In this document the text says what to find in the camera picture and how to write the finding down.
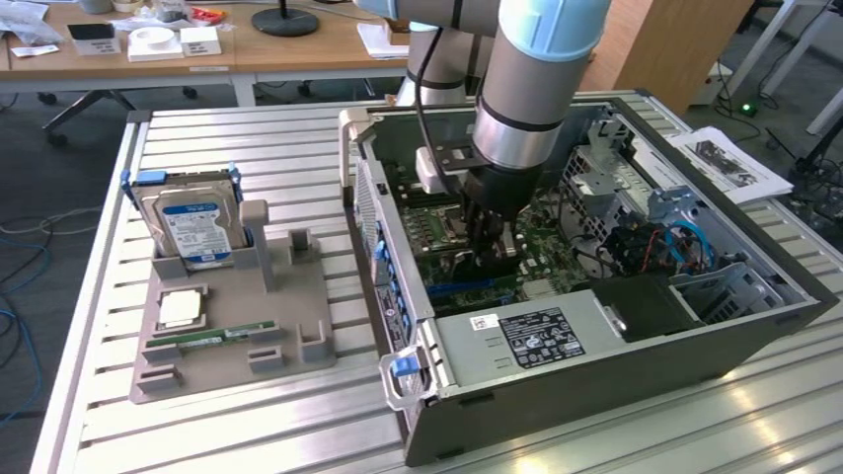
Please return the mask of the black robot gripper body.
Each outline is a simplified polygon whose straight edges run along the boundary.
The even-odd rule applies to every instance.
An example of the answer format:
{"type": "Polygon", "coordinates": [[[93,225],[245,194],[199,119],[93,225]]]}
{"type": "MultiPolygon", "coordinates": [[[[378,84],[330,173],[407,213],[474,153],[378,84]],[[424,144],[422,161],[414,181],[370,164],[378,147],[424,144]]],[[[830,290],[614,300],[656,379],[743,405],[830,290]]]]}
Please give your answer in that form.
{"type": "Polygon", "coordinates": [[[532,200],[542,167],[512,170],[495,165],[470,169],[464,184],[467,216],[492,213],[514,220],[532,200]]]}

